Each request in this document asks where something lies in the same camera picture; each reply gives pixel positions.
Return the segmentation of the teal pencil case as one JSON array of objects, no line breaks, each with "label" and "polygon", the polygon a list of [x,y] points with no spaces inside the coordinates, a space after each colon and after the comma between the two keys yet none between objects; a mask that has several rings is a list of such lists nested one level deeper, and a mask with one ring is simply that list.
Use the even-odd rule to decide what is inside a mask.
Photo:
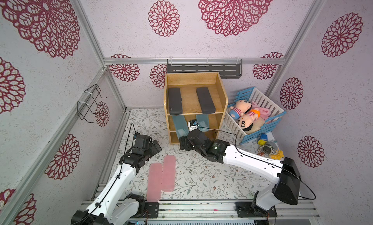
[{"label": "teal pencil case", "polygon": [[197,114],[196,120],[198,123],[198,129],[201,132],[208,132],[209,131],[209,117],[208,114]]},{"label": "teal pencil case", "polygon": [[177,137],[186,137],[189,133],[189,128],[187,126],[187,122],[185,120],[184,115],[172,115],[175,131]]}]

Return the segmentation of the pink pencil case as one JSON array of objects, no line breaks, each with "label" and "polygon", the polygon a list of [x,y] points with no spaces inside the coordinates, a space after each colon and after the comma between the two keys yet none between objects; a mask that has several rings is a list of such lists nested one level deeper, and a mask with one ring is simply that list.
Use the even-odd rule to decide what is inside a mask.
[{"label": "pink pencil case", "polygon": [[162,191],[169,193],[173,192],[175,188],[176,178],[176,157],[167,155],[164,158],[163,170],[162,170]]},{"label": "pink pencil case", "polygon": [[160,163],[150,165],[146,197],[148,202],[158,202],[161,199],[162,170],[163,165]]}]

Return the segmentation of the black pencil case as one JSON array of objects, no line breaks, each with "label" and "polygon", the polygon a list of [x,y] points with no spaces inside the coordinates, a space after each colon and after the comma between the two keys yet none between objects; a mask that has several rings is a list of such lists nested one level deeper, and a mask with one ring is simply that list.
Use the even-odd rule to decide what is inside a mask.
[{"label": "black pencil case", "polygon": [[180,88],[169,88],[168,90],[169,97],[169,114],[170,115],[181,115],[183,114],[182,108],[182,97]]},{"label": "black pencil case", "polygon": [[216,112],[211,94],[207,87],[199,87],[196,89],[198,100],[200,103],[202,114],[214,114]]}]

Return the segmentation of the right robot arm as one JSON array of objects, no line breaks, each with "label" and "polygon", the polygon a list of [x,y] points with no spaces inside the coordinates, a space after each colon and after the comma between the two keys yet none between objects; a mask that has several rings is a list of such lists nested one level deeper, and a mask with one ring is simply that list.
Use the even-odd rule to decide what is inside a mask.
[{"label": "right robot arm", "polygon": [[266,178],[271,184],[254,194],[248,206],[237,205],[238,215],[251,213],[255,217],[269,218],[275,214],[277,204],[297,205],[301,176],[293,159],[283,160],[264,158],[239,149],[234,144],[216,139],[210,140],[199,129],[180,137],[180,148],[185,151],[194,150],[211,162],[219,162],[246,169]]}]

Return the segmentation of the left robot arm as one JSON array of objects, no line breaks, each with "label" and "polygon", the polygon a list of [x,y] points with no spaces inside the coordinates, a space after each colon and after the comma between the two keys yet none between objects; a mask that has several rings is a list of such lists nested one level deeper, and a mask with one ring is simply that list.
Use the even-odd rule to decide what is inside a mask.
[{"label": "left robot arm", "polygon": [[158,141],[150,136],[139,133],[135,136],[134,145],[121,157],[115,174],[85,211],[78,210],[73,215],[72,225],[123,225],[132,217],[141,218],[148,214],[145,199],[140,195],[129,194],[118,205],[125,188],[141,167],[162,151]]}]

